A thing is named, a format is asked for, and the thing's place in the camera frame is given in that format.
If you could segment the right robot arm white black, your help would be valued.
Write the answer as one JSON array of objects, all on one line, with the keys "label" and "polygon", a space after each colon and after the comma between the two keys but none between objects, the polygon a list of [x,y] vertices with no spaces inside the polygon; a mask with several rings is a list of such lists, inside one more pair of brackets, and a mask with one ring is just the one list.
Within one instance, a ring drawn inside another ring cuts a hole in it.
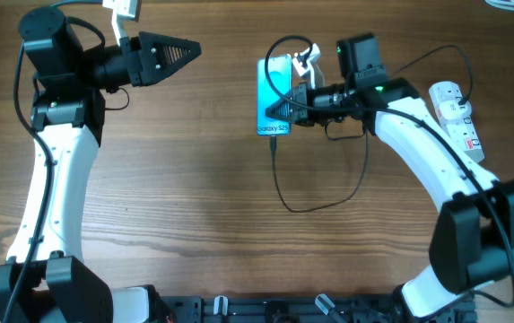
[{"label": "right robot arm white black", "polygon": [[343,82],[325,85],[316,44],[268,52],[257,65],[257,131],[271,140],[292,126],[326,127],[345,118],[390,146],[422,183],[438,212],[429,263],[392,293],[355,297],[346,314],[319,295],[337,322],[466,322],[485,287],[514,285],[514,180],[503,182],[469,157],[433,119],[419,92],[389,75],[372,34],[336,44]]}]

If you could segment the blue Galaxy smartphone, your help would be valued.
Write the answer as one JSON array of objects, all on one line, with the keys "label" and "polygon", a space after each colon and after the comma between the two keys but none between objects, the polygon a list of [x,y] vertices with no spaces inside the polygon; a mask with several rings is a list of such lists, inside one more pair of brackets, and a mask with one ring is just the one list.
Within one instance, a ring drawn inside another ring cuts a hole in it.
[{"label": "blue Galaxy smartphone", "polygon": [[[268,60],[269,76],[274,86],[283,94],[292,87],[292,60],[288,54],[270,57]],[[257,63],[257,134],[261,136],[288,135],[291,126],[266,116],[266,109],[280,100],[270,87],[265,75],[265,60]]]}]

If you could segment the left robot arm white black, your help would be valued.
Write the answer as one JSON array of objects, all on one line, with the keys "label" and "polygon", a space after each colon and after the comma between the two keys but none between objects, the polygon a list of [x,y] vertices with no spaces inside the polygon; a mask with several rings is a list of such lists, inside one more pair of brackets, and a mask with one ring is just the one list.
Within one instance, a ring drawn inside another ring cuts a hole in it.
[{"label": "left robot arm white black", "polygon": [[116,36],[84,48],[74,33],[88,22],[42,6],[19,22],[19,58],[35,67],[31,116],[35,144],[20,228],[0,265],[3,322],[174,322],[172,303],[149,284],[110,288],[83,263],[81,230],[92,165],[101,145],[106,93],[155,85],[201,55],[199,43],[150,32],[127,36],[136,1],[108,1]]}]

